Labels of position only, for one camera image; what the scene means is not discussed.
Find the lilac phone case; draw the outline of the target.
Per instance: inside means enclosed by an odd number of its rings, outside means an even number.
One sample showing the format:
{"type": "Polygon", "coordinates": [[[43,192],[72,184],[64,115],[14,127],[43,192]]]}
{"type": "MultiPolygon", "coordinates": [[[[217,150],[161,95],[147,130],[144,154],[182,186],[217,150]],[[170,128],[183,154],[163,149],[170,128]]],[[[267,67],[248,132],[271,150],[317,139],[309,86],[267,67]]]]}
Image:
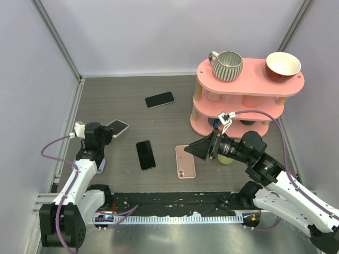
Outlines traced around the lilac phone case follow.
{"type": "Polygon", "coordinates": [[[106,164],[106,159],[104,158],[100,164],[100,166],[98,167],[97,171],[96,171],[96,174],[101,174],[104,170],[104,167],[105,167],[105,164],[106,164]]]}

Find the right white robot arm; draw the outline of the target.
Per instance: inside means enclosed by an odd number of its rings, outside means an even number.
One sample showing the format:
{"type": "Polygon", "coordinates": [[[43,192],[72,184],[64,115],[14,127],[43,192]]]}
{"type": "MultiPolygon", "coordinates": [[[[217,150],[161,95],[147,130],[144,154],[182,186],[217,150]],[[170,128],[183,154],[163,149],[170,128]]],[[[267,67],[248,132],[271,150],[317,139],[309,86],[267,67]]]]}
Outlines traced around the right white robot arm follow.
{"type": "Polygon", "coordinates": [[[184,150],[200,159],[221,155],[244,163],[251,181],[240,191],[243,208],[256,206],[297,227],[324,253],[338,253],[338,209],[330,206],[265,152],[267,144],[255,131],[240,141],[213,130],[184,150]]]}

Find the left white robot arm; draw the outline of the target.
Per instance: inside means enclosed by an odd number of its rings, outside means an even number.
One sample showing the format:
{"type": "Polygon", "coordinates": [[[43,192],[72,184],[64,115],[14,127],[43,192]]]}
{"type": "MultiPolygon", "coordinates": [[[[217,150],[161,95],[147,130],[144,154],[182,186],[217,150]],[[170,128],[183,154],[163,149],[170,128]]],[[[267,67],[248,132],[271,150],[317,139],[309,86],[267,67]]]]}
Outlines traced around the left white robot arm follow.
{"type": "Polygon", "coordinates": [[[88,189],[104,160],[104,148],[111,143],[113,129],[98,122],[75,123],[68,139],[81,138],[81,148],[74,161],[69,161],[73,171],[63,189],[39,210],[41,243],[44,247],[63,247],[69,253],[77,253],[82,246],[86,225],[99,209],[112,207],[108,185],[88,189]]]}

